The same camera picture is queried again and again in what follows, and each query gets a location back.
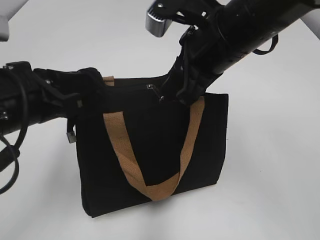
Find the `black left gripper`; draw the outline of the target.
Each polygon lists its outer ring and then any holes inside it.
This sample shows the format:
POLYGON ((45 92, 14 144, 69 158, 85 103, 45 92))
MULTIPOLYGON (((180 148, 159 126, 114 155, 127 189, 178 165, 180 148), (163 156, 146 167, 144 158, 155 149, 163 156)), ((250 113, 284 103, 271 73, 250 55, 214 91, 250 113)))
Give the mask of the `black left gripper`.
POLYGON ((45 118, 90 116, 105 110, 105 83, 100 72, 93 68, 78 71, 57 71, 35 68, 40 84, 45 118))

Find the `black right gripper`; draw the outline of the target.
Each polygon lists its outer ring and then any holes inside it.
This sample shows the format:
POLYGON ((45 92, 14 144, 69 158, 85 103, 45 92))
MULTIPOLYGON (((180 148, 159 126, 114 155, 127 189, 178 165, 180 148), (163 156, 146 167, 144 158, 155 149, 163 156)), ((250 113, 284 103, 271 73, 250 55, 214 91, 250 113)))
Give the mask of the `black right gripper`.
POLYGON ((169 70, 160 87, 166 101, 177 101, 183 105, 192 105, 207 88, 221 75, 201 71, 191 60, 191 40, 196 35, 196 28, 190 26, 179 40, 181 52, 169 70))

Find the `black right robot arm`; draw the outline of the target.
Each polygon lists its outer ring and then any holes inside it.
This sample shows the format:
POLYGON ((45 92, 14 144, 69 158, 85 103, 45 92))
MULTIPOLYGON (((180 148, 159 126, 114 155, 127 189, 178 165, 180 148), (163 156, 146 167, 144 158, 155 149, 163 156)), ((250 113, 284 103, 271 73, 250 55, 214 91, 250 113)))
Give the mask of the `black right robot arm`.
POLYGON ((320 7, 318 0, 212 1, 203 23, 191 23, 180 38, 181 52, 160 88, 166 100, 191 105, 224 71, 320 7))

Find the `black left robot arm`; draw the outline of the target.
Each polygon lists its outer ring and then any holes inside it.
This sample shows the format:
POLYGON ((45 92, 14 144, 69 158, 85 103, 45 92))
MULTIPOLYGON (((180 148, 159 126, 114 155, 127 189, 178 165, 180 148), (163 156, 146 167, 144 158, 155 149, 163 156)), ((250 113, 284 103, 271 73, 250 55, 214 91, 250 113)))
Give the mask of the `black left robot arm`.
POLYGON ((8 63, 0 70, 0 132, 20 131, 21 145, 29 126, 65 118, 72 142, 73 127, 97 113, 104 87, 101 74, 92 67, 64 72, 32 69, 27 61, 8 63))

